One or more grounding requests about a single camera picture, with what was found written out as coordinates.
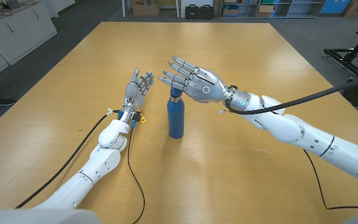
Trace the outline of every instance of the shoe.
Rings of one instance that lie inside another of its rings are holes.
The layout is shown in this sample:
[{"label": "shoe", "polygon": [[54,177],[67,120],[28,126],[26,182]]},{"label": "shoe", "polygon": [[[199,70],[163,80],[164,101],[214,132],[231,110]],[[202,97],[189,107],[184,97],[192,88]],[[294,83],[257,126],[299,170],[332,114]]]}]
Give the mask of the shoe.
[{"label": "shoe", "polygon": [[0,106],[11,106],[16,103],[16,100],[0,98]]}]

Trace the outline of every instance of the bottle cap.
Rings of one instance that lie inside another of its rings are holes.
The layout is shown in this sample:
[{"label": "bottle cap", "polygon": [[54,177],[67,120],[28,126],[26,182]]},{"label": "bottle cap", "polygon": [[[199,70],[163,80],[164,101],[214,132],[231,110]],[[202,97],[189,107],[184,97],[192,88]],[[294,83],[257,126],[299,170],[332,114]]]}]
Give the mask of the bottle cap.
[{"label": "bottle cap", "polygon": [[183,93],[182,90],[178,90],[178,89],[176,89],[174,87],[171,87],[171,95],[173,97],[179,97],[179,96],[181,96],[182,93]]}]

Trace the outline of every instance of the gray carpet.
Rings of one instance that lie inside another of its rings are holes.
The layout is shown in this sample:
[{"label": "gray carpet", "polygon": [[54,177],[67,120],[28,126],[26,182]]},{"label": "gray carpet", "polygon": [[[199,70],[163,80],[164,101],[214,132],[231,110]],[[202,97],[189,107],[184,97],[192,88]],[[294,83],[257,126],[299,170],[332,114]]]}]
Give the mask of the gray carpet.
[{"label": "gray carpet", "polygon": [[[58,32],[56,36],[0,73],[0,97],[20,99],[100,22],[107,21],[120,7],[120,1],[76,0],[74,5],[59,13],[59,18],[52,18]],[[8,109],[0,107],[0,117]]]},{"label": "gray carpet", "polygon": [[[217,19],[188,20],[177,18],[176,10],[162,9],[159,16],[133,16],[122,8],[109,19],[120,22],[268,22],[333,86],[342,84],[352,73],[332,58],[325,58],[325,48],[353,48],[358,43],[358,19],[318,17],[316,19]],[[353,61],[358,65],[358,57]]]},{"label": "gray carpet", "polygon": [[[358,30],[358,19],[321,17],[188,21],[177,18],[176,10],[161,10],[158,17],[134,17],[128,9],[126,12],[128,15],[123,18],[120,1],[76,0],[76,4],[59,13],[59,18],[52,19],[58,31],[55,37],[0,73],[0,97],[18,100],[102,21],[269,22],[332,85],[345,82],[351,74],[332,59],[322,57],[323,49],[348,48],[358,43],[358,35],[354,33]],[[1,107],[0,117],[8,109]]]}]

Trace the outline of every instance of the silver metal hand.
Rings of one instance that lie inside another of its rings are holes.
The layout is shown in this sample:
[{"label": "silver metal hand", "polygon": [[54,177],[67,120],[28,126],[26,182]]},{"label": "silver metal hand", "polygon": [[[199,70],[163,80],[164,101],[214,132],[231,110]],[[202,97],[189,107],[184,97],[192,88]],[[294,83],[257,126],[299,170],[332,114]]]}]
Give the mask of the silver metal hand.
[{"label": "silver metal hand", "polygon": [[132,111],[137,111],[143,105],[144,96],[154,83],[154,74],[152,71],[148,71],[138,78],[139,72],[139,68],[136,68],[131,81],[125,90],[123,107],[130,107]]},{"label": "silver metal hand", "polygon": [[188,96],[200,103],[224,101],[227,92],[226,84],[211,70],[199,68],[178,57],[172,57],[174,62],[169,62],[180,75],[163,71],[166,77],[158,79],[165,84],[183,90]]}]

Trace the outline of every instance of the white robotic arm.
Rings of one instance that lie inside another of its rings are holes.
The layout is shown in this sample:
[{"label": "white robotic arm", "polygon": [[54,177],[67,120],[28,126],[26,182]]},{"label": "white robotic arm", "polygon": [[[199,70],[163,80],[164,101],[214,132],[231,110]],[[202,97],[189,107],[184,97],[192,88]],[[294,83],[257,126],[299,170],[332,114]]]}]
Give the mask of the white robotic arm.
[{"label": "white robotic arm", "polygon": [[97,181],[117,167],[121,154],[125,149],[127,139],[122,134],[128,134],[130,123],[136,110],[144,101],[149,88],[154,83],[154,74],[149,71],[137,78],[139,69],[133,74],[126,89],[123,114],[120,119],[114,119],[99,135],[99,144],[93,149],[87,163],[66,183],[64,183],[45,202],[34,209],[74,209],[85,198]]},{"label": "white robotic arm", "polygon": [[[183,90],[195,101],[208,103],[230,102],[232,108],[252,111],[279,105],[270,97],[259,98],[252,93],[241,92],[227,85],[214,72],[199,68],[178,57],[169,65],[180,75],[163,71],[167,77],[159,77],[165,84]],[[358,145],[325,133],[296,116],[284,113],[285,109],[267,113],[241,115],[260,129],[267,129],[281,142],[290,143],[307,150],[350,175],[358,178]]]}]

